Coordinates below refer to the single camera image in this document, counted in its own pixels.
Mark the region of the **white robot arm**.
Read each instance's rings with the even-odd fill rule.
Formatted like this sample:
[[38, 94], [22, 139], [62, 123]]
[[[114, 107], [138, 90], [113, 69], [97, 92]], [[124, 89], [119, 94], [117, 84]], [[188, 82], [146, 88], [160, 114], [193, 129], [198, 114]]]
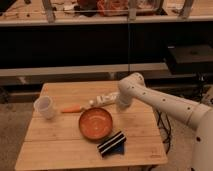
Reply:
[[135, 98], [195, 130], [191, 171], [213, 171], [213, 107], [147, 88], [140, 73], [121, 79], [118, 90], [118, 109], [126, 110]]

